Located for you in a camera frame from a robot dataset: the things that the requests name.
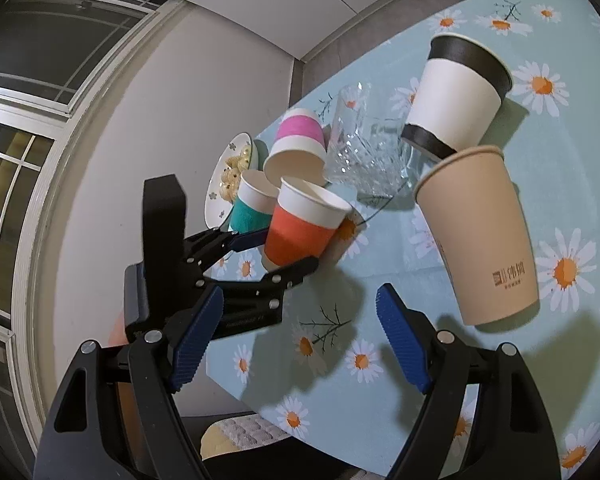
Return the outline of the orange banded paper cup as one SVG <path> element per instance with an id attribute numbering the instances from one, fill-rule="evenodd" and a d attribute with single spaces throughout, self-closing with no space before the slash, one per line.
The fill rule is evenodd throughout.
<path id="1" fill-rule="evenodd" d="M 268 270 L 306 257 L 320 258 L 352 206 L 337 194 L 295 177 L 282 177 L 263 247 Z"/>

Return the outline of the teal banded paper cup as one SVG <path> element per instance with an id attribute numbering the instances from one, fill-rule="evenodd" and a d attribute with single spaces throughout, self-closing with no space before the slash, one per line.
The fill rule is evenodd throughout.
<path id="1" fill-rule="evenodd" d="M 245 170 L 230 214 L 230 229 L 238 233 L 266 229 L 271 223 L 278 193 L 279 188 L 265 177 L 263 171 Z"/>

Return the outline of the pink banded paper cup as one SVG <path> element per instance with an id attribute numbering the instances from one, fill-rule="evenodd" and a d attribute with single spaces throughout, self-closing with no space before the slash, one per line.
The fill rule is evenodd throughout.
<path id="1" fill-rule="evenodd" d="M 325 136 L 317 116 L 306 108 L 287 110 L 263 164 L 265 177 L 276 188 L 280 188 L 282 177 L 324 185 L 325 162 Z"/>

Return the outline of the beige kraft paper cup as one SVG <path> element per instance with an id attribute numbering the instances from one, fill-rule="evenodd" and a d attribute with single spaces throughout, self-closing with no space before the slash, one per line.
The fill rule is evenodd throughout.
<path id="1" fill-rule="evenodd" d="M 499 148 L 442 160 L 417 183 L 414 199 L 466 325 L 508 318 L 539 300 L 527 223 Z"/>

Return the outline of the black and white paper cup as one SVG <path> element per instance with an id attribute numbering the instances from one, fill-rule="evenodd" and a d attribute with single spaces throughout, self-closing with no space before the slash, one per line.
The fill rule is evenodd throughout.
<path id="1" fill-rule="evenodd" d="M 437 34 L 401 136 L 435 162 L 474 148 L 513 89 L 506 64 L 469 37 Z"/>

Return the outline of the white plate with snacks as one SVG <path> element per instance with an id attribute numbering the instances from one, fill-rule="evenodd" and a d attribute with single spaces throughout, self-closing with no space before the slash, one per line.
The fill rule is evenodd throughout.
<path id="1" fill-rule="evenodd" d="M 204 222 L 208 228 L 228 225 L 240 177 L 247 169 L 259 168 L 259 153 L 249 133 L 234 136 L 216 163 L 204 199 Z"/>

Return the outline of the white lace cushion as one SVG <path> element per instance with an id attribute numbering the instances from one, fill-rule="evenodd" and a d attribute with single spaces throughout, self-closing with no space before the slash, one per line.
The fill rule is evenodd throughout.
<path id="1" fill-rule="evenodd" d="M 289 438 L 289 434 L 258 414 L 230 417 L 214 422 L 200 440 L 203 460 L 227 453 L 262 448 Z"/>

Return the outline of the clear crystal glass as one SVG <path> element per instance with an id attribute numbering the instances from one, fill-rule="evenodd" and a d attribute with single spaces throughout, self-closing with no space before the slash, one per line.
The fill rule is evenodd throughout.
<path id="1" fill-rule="evenodd" d="M 370 82 L 343 87 L 330 126 L 325 180 L 359 196 L 411 193 L 419 154 L 402 138 L 409 110 L 400 88 Z"/>

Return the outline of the white framed window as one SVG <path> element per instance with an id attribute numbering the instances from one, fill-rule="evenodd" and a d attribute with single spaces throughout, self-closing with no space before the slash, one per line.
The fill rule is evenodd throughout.
<path id="1" fill-rule="evenodd" d="M 0 449 L 27 462 L 44 406 L 34 289 L 50 203 L 78 130 L 182 0 L 0 5 Z"/>

